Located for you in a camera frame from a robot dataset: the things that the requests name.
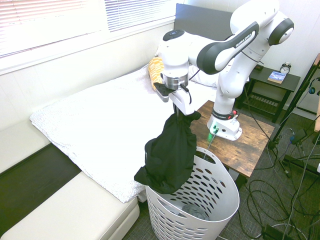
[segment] yellow pillow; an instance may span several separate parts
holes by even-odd
[[[160,73],[164,70],[165,66],[162,62],[161,57],[154,57],[149,62],[149,75],[151,79],[151,84],[154,90],[156,90],[156,87],[154,86],[154,83],[161,83],[162,84],[162,78],[160,76]]]

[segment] black garment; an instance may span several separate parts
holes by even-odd
[[[148,141],[145,149],[145,166],[134,176],[137,182],[148,185],[160,194],[172,194],[190,177],[197,137],[190,125],[201,114],[195,111],[185,116],[180,110],[166,121],[162,133]]]

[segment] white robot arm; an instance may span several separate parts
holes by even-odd
[[[164,102],[170,97],[183,114],[189,115],[195,111],[186,88],[189,64],[209,75],[219,73],[207,126],[212,134],[234,141],[242,133],[233,111],[235,98],[241,95],[251,71],[269,48],[291,35],[294,23],[279,12],[278,0],[251,0],[234,11],[230,27],[233,35],[225,41],[183,30],[166,33],[162,52],[164,86],[156,87]],[[227,66],[233,58],[232,66]]]

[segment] white wall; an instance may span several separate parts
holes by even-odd
[[[173,24],[0,75],[0,134],[36,110],[147,64]]]
[[[189,5],[233,12],[249,0],[188,0]],[[278,70],[281,64],[290,62],[290,73],[300,76],[300,83],[306,76],[318,53],[320,53],[320,0],[279,0],[280,11],[294,22],[294,31],[284,43],[273,46],[261,60],[268,68]],[[287,106],[293,98],[288,99]],[[319,97],[308,96],[303,107],[317,111]]]

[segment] laundry basket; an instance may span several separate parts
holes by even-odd
[[[201,147],[190,178],[178,191],[160,194],[147,186],[146,195],[151,225],[160,240],[214,240],[239,207],[235,182],[220,160]],[[209,221],[182,211],[189,204],[202,208]]]

